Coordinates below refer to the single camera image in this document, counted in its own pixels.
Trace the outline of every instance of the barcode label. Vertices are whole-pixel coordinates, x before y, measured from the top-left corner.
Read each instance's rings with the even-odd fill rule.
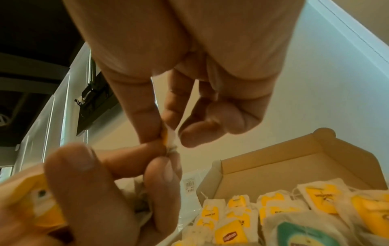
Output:
[[[196,180],[194,178],[183,180],[183,183],[186,195],[190,195],[196,191]]]

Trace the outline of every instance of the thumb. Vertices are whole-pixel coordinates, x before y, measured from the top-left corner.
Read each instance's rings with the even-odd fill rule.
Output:
[[[136,244],[135,214],[91,149],[62,147],[47,158],[44,169],[78,245]]]

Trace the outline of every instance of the cardboard box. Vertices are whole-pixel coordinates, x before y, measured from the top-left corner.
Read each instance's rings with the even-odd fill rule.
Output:
[[[196,193],[201,205],[205,196],[227,201],[234,195],[248,195],[255,203],[267,192],[292,192],[298,184],[334,178],[342,178],[357,189],[388,189],[373,154],[337,139],[329,128],[320,128],[306,136],[214,161]]]

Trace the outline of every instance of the lipton logo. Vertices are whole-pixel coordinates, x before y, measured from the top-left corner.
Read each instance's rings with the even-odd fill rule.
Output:
[[[231,241],[231,240],[233,240],[235,237],[237,237],[238,236],[238,233],[236,233],[236,231],[234,231],[234,232],[230,232],[230,233],[228,233],[227,235],[225,235],[224,237],[223,237],[223,241],[224,242],[228,242],[228,241]]]

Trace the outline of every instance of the black ceiling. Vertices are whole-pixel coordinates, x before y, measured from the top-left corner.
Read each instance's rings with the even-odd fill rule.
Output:
[[[0,146],[20,143],[81,48],[61,0],[0,4]]]

